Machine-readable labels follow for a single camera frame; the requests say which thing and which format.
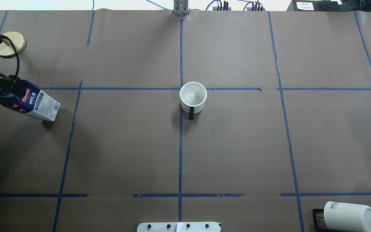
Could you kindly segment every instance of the mug handle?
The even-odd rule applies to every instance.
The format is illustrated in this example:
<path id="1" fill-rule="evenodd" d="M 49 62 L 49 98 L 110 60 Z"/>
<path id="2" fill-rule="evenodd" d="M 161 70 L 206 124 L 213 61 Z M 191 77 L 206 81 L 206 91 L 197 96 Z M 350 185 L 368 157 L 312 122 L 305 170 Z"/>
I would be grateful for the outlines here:
<path id="1" fill-rule="evenodd" d="M 190 113 L 188 115 L 188 120 L 194 120 L 194 107 L 190 107 Z"/>

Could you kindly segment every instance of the white plastic bracket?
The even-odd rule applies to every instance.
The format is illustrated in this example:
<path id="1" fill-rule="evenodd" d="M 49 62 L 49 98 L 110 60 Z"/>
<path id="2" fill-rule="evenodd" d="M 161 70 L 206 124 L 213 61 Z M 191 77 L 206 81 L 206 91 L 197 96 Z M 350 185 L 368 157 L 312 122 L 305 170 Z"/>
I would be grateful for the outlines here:
<path id="1" fill-rule="evenodd" d="M 140 223 L 137 232 L 221 232 L 221 223 L 216 222 L 172 222 Z"/>

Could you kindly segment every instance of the wooden round base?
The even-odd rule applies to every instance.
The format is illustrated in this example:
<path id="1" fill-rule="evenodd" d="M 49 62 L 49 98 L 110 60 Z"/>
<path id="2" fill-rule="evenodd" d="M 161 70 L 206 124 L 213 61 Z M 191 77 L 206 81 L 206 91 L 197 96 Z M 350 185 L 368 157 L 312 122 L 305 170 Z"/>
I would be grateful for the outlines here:
<path id="1" fill-rule="evenodd" d="M 27 40 L 22 34 L 12 31 L 4 33 L 4 35 L 12 40 L 18 54 L 21 54 L 25 50 L 25 47 L 27 46 Z M 0 44 L 0 57 L 15 57 L 14 49 L 12 49 L 12 46 L 7 46 L 5 43 Z"/>

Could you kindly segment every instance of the white mug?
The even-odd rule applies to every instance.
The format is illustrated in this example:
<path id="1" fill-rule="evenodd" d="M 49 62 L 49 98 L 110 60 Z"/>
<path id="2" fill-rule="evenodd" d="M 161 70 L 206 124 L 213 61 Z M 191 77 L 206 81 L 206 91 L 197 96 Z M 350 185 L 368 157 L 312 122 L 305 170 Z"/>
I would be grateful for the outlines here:
<path id="1" fill-rule="evenodd" d="M 198 82 L 188 82 L 180 89 L 181 107 L 189 113 L 189 120 L 194 119 L 194 114 L 200 112 L 207 99 L 207 90 Z"/>
<path id="2" fill-rule="evenodd" d="M 371 208 L 368 206 L 329 201 L 323 213 L 330 230 L 371 232 Z"/>

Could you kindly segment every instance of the black cable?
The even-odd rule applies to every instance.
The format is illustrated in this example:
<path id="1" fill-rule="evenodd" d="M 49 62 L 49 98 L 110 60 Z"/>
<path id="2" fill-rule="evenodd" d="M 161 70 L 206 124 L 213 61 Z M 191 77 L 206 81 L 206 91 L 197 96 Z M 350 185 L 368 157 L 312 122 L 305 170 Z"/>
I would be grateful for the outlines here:
<path id="1" fill-rule="evenodd" d="M 15 78 L 17 78 L 18 77 L 18 73 L 19 73 L 19 57 L 18 57 L 18 52 L 16 51 L 15 46 L 14 46 L 14 43 L 12 42 L 12 40 L 10 38 L 6 37 L 5 35 L 3 35 L 2 38 L 7 39 L 11 43 L 12 49 L 14 49 L 14 53 L 15 53 L 15 57 L 16 57 Z"/>
<path id="2" fill-rule="evenodd" d="M 167 9 L 167 8 L 165 8 L 165 7 L 162 7 L 162 6 L 160 6 L 159 4 L 156 4 L 156 3 L 153 3 L 155 6 L 158 6 L 158 7 L 161 7 L 161 8 L 163 8 L 163 9 Z"/>
<path id="3" fill-rule="evenodd" d="M 243 9 L 243 11 L 245 11 L 246 10 L 246 7 L 249 5 L 249 4 L 252 4 L 252 7 L 254 7 L 254 3 L 253 2 L 248 2 L 247 4 L 246 4 L 246 6 L 244 6 L 244 9 Z"/>
<path id="4" fill-rule="evenodd" d="M 259 1 L 256 2 L 256 4 L 254 5 L 254 7 L 252 8 L 252 11 L 257 11 L 257 6 L 259 5 Z"/>
<path id="5" fill-rule="evenodd" d="M 206 10 L 208 10 L 208 8 L 210 7 L 210 5 L 213 4 L 214 2 L 217 2 L 217 5 L 218 5 L 218 2 L 220 2 L 220 9 L 223 7 L 223 5 L 222 5 L 222 3 L 221 3 L 220 0 L 214 0 L 214 1 L 212 1 L 212 2 L 207 6 Z"/>

